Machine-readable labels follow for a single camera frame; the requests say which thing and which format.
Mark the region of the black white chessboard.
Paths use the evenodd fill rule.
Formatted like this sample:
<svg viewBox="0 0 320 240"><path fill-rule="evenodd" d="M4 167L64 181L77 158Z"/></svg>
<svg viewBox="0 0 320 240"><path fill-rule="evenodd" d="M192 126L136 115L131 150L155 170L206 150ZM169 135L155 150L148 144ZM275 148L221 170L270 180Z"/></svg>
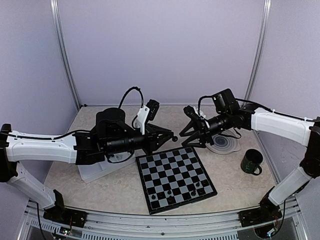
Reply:
<svg viewBox="0 0 320 240"><path fill-rule="evenodd" d="M178 147L138 156L136 165L150 215L174 210L218 194L193 147ZM207 186L203 186L204 180L208 181ZM198 189L203 189L204 194L199 195ZM172 191L172 195L167 194L168 190ZM195 196L191 195L192 191L196 191ZM163 198L158 198L158 193L163 193ZM152 195L156 196L155 200L151 199ZM170 196L173 197L172 202L168 202Z"/></svg>

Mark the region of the black chess bishop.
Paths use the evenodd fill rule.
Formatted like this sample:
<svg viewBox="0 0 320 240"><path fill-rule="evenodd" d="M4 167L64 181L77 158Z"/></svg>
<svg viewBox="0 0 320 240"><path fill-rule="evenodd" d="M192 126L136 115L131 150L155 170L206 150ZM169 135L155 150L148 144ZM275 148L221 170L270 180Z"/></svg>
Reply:
<svg viewBox="0 0 320 240"><path fill-rule="evenodd" d="M172 196L170 196L167 200L168 200L168 202L171 203L174 200L174 198Z"/></svg>

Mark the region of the white plastic tray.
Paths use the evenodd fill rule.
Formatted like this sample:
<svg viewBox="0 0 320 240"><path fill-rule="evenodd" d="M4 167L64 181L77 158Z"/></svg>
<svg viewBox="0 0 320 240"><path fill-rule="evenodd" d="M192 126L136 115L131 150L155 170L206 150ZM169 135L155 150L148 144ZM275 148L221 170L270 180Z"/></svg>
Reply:
<svg viewBox="0 0 320 240"><path fill-rule="evenodd" d="M105 158L105 161L102 162L92 165L78 165L78 171L81 179L88 184L134 163L135 160L135 153L117 153Z"/></svg>

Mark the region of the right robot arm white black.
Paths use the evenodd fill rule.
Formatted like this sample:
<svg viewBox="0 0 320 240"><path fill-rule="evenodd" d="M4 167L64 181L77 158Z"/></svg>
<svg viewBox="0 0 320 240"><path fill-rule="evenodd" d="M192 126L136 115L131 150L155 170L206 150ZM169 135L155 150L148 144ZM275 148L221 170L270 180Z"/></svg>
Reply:
<svg viewBox="0 0 320 240"><path fill-rule="evenodd" d="M300 192L311 179L320 176L320 120L301 118L276 112L259 103L245 101L239 105L227 88L209 96L213 100L217 116L206 119L200 107L186 106L183 111L190 121L179 133L185 137L183 147L205 148L213 145L213 136L231 128L266 132L287 138L306 147L303 160L278 185L271 188L261 199L259 206L239 212L242 227L263 224L281 218L282 204L291 195Z"/></svg>

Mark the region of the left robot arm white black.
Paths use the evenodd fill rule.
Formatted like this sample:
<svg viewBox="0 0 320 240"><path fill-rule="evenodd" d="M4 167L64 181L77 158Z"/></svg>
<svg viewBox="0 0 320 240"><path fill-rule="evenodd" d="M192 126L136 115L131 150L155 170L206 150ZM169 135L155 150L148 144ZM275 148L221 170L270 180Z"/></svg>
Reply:
<svg viewBox="0 0 320 240"><path fill-rule="evenodd" d="M160 104L142 102L131 124L121 107L96 114L91 130L77 129L63 135L26 134L12 130L9 123L0 129L0 180L23 192L44 210L44 218L82 227L87 213L65 207L63 196L32 176L22 161L56 161L90 166L109 161L117 154L137 150L150 155L167 141L177 141L170 129L152 124Z"/></svg>

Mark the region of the grey spiral collapsible bowl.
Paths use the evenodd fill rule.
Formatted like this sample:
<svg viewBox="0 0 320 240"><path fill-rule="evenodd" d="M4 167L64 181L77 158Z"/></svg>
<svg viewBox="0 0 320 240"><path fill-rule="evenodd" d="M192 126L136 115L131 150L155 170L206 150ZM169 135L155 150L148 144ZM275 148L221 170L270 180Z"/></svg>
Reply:
<svg viewBox="0 0 320 240"><path fill-rule="evenodd" d="M240 136L230 130L212 136L213 145L206 144L206 148L218 155L229 155L241 150L239 144Z"/></svg>

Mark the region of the dark green mug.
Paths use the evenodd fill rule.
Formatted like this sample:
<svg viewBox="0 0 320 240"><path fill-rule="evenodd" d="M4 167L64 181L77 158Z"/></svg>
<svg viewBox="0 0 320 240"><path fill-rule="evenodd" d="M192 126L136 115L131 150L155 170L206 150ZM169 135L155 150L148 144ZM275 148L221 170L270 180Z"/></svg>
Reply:
<svg viewBox="0 0 320 240"><path fill-rule="evenodd" d="M256 149L248 149L241 161L240 168L246 174L259 176L262 173L263 155Z"/></svg>

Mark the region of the aluminium front frame rail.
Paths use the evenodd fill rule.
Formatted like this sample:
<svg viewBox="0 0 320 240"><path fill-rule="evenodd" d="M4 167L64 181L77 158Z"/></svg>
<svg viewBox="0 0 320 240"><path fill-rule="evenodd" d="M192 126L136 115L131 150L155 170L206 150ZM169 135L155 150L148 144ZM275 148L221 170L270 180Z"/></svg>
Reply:
<svg viewBox="0 0 320 240"><path fill-rule="evenodd" d="M239 212L251 210L254 207L221 211L205 214L188 215L138 215L111 213L104 211L88 210L78 207L67 208L87 212L84 227L72 226L71 236L59 234L61 227L68 227L60 223L41 218L43 231L48 231L48 237L59 234L65 240L252 240L259 238L255 228L271 224L266 222L258 225L242 227ZM272 240L310 240L307 227L295 198L286 201L285 221L280 231ZM32 230L39 230L37 207L33 200L29 200L19 224L16 240L27 240L31 237Z"/></svg>

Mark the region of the right aluminium corner post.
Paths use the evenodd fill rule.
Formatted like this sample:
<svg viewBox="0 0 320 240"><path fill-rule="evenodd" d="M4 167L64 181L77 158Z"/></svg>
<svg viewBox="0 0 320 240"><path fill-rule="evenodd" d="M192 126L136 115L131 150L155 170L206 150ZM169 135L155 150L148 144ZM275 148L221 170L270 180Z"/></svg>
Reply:
<svg viewBox="0 0 320 240"><path fill-rule="evenodd" d="M244 95L245 100L250 100L254 90L256 80L257 80L257 74L258 74L260 62L262 59L265 39L268 31L268 23L270 18L271 6L272 6L272 0L264 1L260 30L258 34L258 41L257 41L254 59L253 59L253 65L252 65L252 69L249 76L249 82Z"/></svg>

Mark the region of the aluminium corner post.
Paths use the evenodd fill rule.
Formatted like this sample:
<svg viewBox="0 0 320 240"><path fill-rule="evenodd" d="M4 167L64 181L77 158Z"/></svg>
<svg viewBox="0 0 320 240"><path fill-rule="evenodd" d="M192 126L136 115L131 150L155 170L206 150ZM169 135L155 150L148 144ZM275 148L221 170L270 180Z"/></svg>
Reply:
<svg viewBox="0 0 320 240"><path fill-rule="evenodd" d="M252 65L252 69L249 76L249 82L244 95L245 100L250 100L254 90L256 80L257 80L257 74L258 74L260 62L262 59L265 39L268 31L268 23L270 18L271 6L272 6L272 0L264 1L260 30L258 34L258 41L257 41L254 59L253 59L253 65Z"/></svg>
<svg viewBox="0 0 320 240"><path fill-rule="evenodd" d="M70 62L67 54L67 48L64 41L63 27L62 27L62 21L60 17L58 1L50 0L50 8L51 8L53 24L54 24L54 28L57 36L58 48L59 48L63 68L64 68L66 79L67 79L67 84L71 91L71 96L72 96L72 100L74 102L75 108L77 111L79 111L82 107L82 104L81 104L80 97L76 88L76 84L72 75L72 70L71 70L71 66L70 66Z"/></svg>

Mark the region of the left aluminium corner post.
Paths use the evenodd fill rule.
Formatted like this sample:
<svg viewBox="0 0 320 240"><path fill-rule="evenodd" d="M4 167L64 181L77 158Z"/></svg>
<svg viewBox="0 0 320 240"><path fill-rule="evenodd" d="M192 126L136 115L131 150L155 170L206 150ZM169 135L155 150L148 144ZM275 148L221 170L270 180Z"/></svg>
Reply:
<svg viewBox="0 0 320 240"><path fill-rule="evenodd" d="M54 24L54 28L57 36L58 48L59 48L63 68L64 68L66 79L67 79L67 84L71 91L71 96L72 96L72 100L74 102L75 108L77 111L79 111L82 107L82 104L81 104L80 97L76 88L76 84L72 75L72 70L71 70L71 66L70 66L70 62L67 54L67 48L64 41L63 27L62 27L62 21L60 17L58 1L50 0L50 8L51 8L53 24Z"/></svg>

